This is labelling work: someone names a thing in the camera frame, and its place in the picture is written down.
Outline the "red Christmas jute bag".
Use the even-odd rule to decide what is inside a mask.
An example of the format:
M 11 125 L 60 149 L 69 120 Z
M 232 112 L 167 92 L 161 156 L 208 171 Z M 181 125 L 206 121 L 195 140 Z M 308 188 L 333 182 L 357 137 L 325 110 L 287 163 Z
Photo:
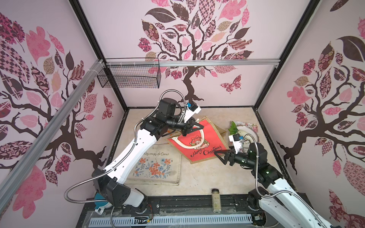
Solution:
M 177 135 L 167 139 L 167 142 L 177 149 L 191 164 L 216 158 L 215 152 L 226 151 L 228 144 L 223 138 L 225 130 L 217 127 L 208 117 L 202 118 L 199 123 L 202 130 Z

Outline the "canvas tote bag orange handles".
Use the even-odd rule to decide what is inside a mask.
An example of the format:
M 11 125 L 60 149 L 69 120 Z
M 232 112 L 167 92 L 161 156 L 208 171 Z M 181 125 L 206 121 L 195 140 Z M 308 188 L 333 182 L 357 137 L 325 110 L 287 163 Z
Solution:
M 130 172 L 126 184 L 178 185 L 182 155 L 167 143 L 153 145 Z

